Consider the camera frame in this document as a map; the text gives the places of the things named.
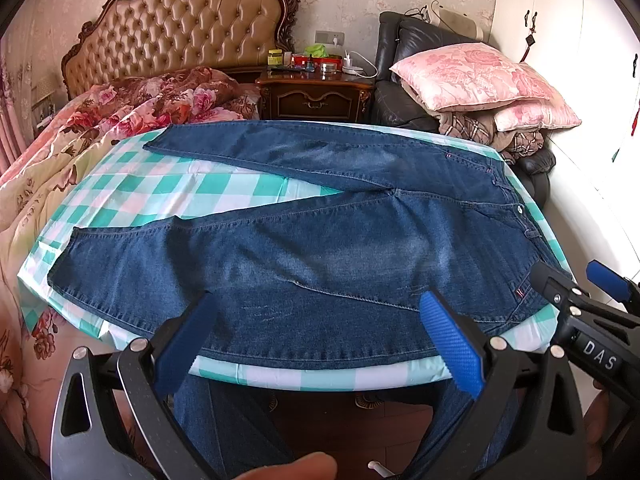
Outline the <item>right hand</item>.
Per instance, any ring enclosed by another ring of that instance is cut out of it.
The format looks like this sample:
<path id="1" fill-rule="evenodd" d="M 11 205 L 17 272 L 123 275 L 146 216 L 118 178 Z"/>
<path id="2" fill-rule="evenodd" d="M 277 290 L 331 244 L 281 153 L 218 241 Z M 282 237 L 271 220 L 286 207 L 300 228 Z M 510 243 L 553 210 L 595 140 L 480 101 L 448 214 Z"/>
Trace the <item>right hand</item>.
<path id="1" fill-rule="evenodd" d="M 595 474 L 602 465 L 602 442 L 606 426 L 608 426 L 608 409 L 610 408 L 610 394 L 604 385 L 594 380 L 593 387 L 598 390 L 598 394 L 584 416 L 587 476 Z"/>

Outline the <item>left hand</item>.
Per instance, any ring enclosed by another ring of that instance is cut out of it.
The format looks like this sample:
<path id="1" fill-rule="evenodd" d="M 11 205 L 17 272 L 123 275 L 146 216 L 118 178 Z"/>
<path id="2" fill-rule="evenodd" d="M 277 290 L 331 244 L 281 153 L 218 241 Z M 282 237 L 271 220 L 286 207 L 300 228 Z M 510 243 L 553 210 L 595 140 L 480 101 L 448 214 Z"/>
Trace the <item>left hand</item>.
<path id="1" fill-rule="evenodd" d="M 326 453 L 308 454 L 293 463 L 265 466 L 244 472 L 236 480 L 334 480 L 337 463 Z"/>

